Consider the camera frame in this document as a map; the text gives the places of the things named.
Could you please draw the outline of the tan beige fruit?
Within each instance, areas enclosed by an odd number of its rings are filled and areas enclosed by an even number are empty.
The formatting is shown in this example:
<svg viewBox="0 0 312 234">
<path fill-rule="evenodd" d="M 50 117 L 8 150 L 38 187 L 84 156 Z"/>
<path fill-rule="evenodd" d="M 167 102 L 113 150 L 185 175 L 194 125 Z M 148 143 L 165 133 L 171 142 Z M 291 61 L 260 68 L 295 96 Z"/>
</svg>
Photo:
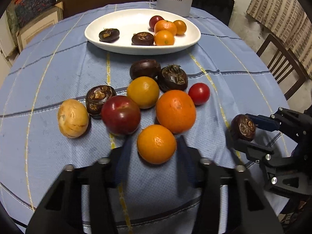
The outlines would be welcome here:
<svg viewBox="0 0 312 234">
<path fill-rule="evenodd" d="M 65 137 L 82 136 L 89 126 L 89 114 L 86 107 L 76 99 L 65 100 L 58 110 L 58 126 Z"/>
</svg>

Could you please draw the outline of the blue checked tablecloth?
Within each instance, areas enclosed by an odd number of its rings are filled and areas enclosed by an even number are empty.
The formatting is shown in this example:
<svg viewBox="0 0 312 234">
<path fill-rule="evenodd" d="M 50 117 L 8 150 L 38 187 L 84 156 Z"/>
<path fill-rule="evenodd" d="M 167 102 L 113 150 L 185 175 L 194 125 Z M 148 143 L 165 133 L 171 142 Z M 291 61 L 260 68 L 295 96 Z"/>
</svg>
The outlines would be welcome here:
<svg viewBox="0 0 312 234">
<path fill-rule="evenodd" d="M 59 131 L 57 113 L 63 101 L 84 101 L 97 85 L 124 95 L 129 68 L 140 59 L 95 47 L 85 38 L 87 25 L 111 12 L 154 8 L 153 2 L 137 2 L 77 14 L 37 35 L 15 61 L 1 87 L 1 202 L 14 220 L 28 224 L 65 165 L 88 166 L 122 145 L 96 119 L 86 135 L 69 139 Z M 155 59 L 181 66 L 190 85 L 210 87 L 210 99 L 197 108 L 185 138 L 203 157 L 232 168 L 225 137 L 231 120 L 240 113 L 269 116 L 288 103 L 266 65 L 230 28 L 199 9 L 190 11 L 189 20 L 201 31 L 199 42 Z M 111 190 L 118 231 L 191 233 L 200 192 L 178 183 L 176 157 L 150 166 L 134 148 L 127 181 Z"/>
</svg>

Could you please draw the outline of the smooth dark purple chestnut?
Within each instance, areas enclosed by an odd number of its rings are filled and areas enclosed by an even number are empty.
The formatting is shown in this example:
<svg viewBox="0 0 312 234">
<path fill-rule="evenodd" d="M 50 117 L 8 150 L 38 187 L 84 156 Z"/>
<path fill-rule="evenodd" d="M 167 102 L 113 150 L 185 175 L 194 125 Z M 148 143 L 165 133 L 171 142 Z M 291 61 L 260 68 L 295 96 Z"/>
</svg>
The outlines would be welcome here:
<svg viewBox="0 0 312 234">
<path fill-rule="evenodd" d="M 133 63 L 129 75 L 132 80 L 138 77 L 155 78 L 160 71 L 161 66 L 155 59 L 145 59 Z"/>
</svg>

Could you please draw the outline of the yellow orange fruit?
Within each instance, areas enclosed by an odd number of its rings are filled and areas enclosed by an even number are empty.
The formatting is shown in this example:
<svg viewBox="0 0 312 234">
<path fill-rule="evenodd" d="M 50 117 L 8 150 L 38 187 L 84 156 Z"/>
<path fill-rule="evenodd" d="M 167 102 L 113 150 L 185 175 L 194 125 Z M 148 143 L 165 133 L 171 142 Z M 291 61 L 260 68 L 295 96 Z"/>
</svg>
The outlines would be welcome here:
<svg viewBox="0 0 312 234">
<path fill-rule="evenodd" d="M 127 96 L 131 98 L 140 109 L 153 107 L 159 99 L 160 89 L 156 81 L 150 77 L 138 77 L 127 88 Z"/>
</svg>

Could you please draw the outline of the dark chestnut carved gold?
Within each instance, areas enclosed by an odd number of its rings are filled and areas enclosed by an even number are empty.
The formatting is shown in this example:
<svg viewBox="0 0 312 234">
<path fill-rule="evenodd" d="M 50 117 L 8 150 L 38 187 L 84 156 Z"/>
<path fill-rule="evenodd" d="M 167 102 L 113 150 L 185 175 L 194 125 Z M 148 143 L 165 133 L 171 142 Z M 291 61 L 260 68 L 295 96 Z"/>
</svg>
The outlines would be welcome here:
<svg viewBox="0 0 312 234">
<path fill-rule="evenodd" d="M 94 119 L 101 119 L 101 111 L 104 103 L 116 96 L 116 91 L 108 85 L 99 85 L 91 88 L 86 95 L 86 109 Z"/>
</svg>

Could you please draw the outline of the large orange tangerine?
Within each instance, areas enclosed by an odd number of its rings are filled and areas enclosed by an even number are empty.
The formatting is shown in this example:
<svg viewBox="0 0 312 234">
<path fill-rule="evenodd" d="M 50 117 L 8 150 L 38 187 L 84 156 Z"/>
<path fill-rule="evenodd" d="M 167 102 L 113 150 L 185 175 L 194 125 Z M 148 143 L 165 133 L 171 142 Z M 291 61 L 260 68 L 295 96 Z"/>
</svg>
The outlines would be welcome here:
<svg viewBox="0 0 312 234">
<path fill-rule="evenodd" d="M 181 90 L 169 90 L 157 101 L 156 118 L 173 134 L 190 130 L 196 121 L 196 108 L 190 96 Z"/>
</svg>

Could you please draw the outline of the beige framed cabinet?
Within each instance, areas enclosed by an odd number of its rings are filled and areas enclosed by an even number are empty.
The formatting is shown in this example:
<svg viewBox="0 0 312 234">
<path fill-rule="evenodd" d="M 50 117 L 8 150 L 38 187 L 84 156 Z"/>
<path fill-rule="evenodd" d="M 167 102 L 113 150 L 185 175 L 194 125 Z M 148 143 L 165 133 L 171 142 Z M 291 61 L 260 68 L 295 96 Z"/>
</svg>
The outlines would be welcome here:
<svg viewBox="0 0 312 234">
<path fill-rule="evenodd" d="M 27 23 L 16 34 L 19 53 L 23 51 L 36 35 L 61 20 L 63 20 L 63 2 L 57 3 Z"/>
</svg>

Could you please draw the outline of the dark red plum on plate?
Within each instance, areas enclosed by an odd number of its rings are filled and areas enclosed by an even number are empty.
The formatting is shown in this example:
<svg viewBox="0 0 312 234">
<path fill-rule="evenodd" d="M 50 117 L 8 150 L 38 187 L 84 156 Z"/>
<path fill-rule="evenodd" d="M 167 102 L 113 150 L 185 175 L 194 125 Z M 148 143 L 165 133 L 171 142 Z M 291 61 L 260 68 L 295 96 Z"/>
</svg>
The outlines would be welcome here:
<svg viewBox="0 0 312 234">
<path fill-rule="evenodd" d="M 162 20 L 164 20 L 164 18 L 161 17 L 161 16 L 159 16 L 159 15 L 155 15 L 155 16 L 153 16 L 152 18 L 150 18 L 150 20 L 149 20 L 149 27 L 150 27 L 150 29 L 154 31 L 155 25 L 156 25 L 159 21 L 162 21 Z"/>
</svg>

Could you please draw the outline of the small orange kumquat back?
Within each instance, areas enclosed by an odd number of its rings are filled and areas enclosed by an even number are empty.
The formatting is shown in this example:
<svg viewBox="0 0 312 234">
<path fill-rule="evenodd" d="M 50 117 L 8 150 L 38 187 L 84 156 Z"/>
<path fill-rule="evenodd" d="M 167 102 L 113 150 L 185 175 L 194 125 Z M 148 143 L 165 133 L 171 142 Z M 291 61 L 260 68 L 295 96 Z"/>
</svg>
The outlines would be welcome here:
<svg viewBox="0 0 312 234">
<path fill-rule="evenodd" d="M 187 30 L 186 23 L 184 23 L 184 21 L 182 21 L 182 20 L 175 20 L 174 24 L 177 28 L 176 35 L 184 35 L 186 30 Z"/>
</svg>

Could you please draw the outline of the dark wooden chair right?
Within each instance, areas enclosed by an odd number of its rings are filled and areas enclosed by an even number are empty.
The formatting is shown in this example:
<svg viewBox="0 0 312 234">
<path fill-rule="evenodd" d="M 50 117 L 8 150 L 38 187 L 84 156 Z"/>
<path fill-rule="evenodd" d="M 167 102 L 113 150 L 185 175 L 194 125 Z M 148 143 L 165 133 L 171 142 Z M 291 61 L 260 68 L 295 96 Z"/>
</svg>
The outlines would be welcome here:
<svg viewBox="0 0 312 234">
<path fill-rule="evenodd" d="M 303 65 L 296 60 L 292 51 L 288 51 L 284 45 L 273 34 L 269 34 L 262 43 L 256 54 L 261 57 L 269 45 L 274 45 L 276 51 L 270 59 L 267 68 L 273 75 L 279 85 L 288 78 L 293 72 L 297 75 L 296 82 L 284 94 L 286 100 L 289 100 L 299 88 L 307 81 L 308 75 Z"/>
</svg>

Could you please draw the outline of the white oval plate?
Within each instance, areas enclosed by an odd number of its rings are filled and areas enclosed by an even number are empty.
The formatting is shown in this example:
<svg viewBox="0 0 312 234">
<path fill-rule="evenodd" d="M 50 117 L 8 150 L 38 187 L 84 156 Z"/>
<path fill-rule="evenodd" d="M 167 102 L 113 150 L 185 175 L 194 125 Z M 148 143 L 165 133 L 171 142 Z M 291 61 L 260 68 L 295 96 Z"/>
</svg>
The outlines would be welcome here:
<svg viewBox="0 0 312 234">
<path fill-rule="evenodd" d="M 132 36 L 139 32 L 153 31 L 149 27 L 149 20 L 152 16 L 159 15 L 171 22 L 182 20 L 186 23 L 187 30 L 184 35 L 175 37 L 174 45 L 170 46 L 144 46 L 134 45 Z M 106 28 L 119 30 L 119 38 L 106 43 L 100 41 L 99 33 Z M 194 23 L 177 14 L 153 9 L 128 9 L 103 15 L 93 20 L 85 29 L 86 39 L 93 45 L 109 52 L 129 54 L 136 56 L 170 54 L 185 50 L 196 44 L 201 38 L 201 32 Z"/>
</svg>

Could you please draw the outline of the dark chestnut plate left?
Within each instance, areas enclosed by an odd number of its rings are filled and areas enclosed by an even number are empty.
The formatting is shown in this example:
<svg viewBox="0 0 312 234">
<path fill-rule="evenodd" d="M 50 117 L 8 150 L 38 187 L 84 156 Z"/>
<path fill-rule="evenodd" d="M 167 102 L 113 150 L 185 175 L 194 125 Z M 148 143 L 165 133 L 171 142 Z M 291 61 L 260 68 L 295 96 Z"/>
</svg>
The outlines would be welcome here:
<svg viewBox="0 0 312 234">
<path fill-rule="evenodd" d="M 120 31 L 116 28 L 106 28 L 99 33 L 99 40 L 111 43 L 120 37 Z"/>
</svg>

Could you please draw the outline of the dark red apple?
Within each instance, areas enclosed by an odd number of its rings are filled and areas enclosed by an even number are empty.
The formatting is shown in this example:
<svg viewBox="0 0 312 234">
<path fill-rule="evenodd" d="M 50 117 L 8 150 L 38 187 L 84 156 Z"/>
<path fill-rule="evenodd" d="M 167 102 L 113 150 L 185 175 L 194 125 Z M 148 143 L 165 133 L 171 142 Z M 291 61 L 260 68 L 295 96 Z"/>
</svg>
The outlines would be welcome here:
<svg viewBox="0 0 312 234">
<path fill-rule="evenodd" d="M 101 118 L 111 134 L 130 135 L 139 127 L 141 111 L 131 98 L 114 96 L 103 104 Z"/>
</svg>

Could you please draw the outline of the dark chestnut with tuft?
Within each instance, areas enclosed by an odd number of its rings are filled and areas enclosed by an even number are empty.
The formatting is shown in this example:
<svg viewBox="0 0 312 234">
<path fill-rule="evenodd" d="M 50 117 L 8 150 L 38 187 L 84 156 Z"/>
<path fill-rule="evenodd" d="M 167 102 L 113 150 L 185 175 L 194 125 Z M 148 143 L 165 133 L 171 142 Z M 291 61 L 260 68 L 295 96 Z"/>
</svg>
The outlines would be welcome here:
<svg viewBox="0 0 312 234">
<path fill-rule="evenodd" d="M 157 82 L 162 92 L 169 90 L 184 91 L 188 87 L 188 77 L 179 65 L 168 65 L 161 69 Z"/>
</svg>

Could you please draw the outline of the small red tomato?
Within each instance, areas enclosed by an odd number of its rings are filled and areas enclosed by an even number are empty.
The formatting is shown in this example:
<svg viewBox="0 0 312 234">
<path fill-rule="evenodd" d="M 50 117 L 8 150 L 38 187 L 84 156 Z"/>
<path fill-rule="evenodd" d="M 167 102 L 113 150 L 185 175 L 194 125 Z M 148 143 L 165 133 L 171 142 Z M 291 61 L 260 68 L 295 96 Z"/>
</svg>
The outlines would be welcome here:
<svg viewBox="0 0 312 234">
<path fill-rule="evenodd" d="M 190 87 L 188 95 L 196 106 L 203 105 L 210 98 L 210 88 L 204 83 L 196 83 Z"/>
</svg>

